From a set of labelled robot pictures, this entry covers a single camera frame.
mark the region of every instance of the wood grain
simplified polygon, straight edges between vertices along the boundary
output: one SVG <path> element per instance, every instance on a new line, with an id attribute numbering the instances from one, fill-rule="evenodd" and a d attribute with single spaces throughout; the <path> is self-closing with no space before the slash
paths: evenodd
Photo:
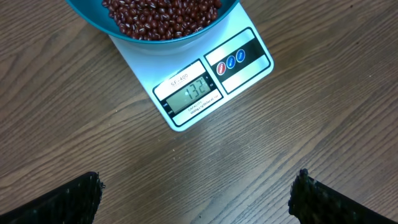
<path id="1" fill-rule="evenodd" d="M 244 0 L 274 71 L 173 132 L 63 1 L 0 7 L 0 213 L 92 170 L 95 223 L 298 223 L 295 174 L 398 221 L 398 1 Z"/>

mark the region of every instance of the blue bowl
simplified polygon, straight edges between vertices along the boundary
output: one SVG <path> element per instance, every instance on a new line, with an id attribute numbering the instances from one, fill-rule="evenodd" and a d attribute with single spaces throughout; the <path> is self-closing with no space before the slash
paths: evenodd
<path id="1" fill-rule="evenodd" d="M 122 40 L 126 40 L 129 42 L 134 42 L 139 45 L 154 45 L 154 44 L 171 44 L 175 45 L 177 42 L 179 44 L 187 44 L 210 30 L 214 27 L 219 21 L 224 19 L 229 12 L 235 7 L 235 5 L 239 2 L 239 0 L 221 0 L 223 6 L 218 10 L 218 19 L 212 22 L 208 27 L 203 30 L 190 34 L 186 37 L 181 37 L 178 39 L 172 40 L 136 40 L 132 39 L 119 31 L 119 27 L 116 25 L 115 21 L 112 18 L 109 18 L 109 10 L 102 6 L 102 0 L 66 0 L 67 3 L 75 10 L 82 18 L 84 18 L 91 25 L 95 26 L 99 30 Z"/>

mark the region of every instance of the red button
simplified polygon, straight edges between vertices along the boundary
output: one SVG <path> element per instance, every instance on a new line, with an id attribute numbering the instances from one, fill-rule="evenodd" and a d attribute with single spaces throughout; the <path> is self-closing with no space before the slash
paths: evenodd
<path id="1" fill-rule="evenodd" d="M 225 70 L 226 70 L 225 63 L 224 63 L 224 62 L 220 62 L 220 63 L 217 65 L 217 73 L 218 73 L 219 75 L 224 75 Z"/>

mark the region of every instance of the red beans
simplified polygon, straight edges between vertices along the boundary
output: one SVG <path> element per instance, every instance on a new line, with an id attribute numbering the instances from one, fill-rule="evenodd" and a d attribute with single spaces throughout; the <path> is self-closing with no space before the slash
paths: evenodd
<path id="1" fill-rule="evenodd" d="M 170 40 L 217 20 L 221 0 L 103 0 L 122 34 L 137 40 Z"/>

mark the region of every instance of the scale platform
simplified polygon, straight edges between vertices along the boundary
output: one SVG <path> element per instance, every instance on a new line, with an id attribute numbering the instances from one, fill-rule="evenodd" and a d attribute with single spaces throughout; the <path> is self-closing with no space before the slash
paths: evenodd
<path id="1" fill-rule="evenodd" d="M 145 50 L 111 39 L 175 131 L 186 130 L 274 68 L 240 3 L 202 37 L 176 49 Z"/>

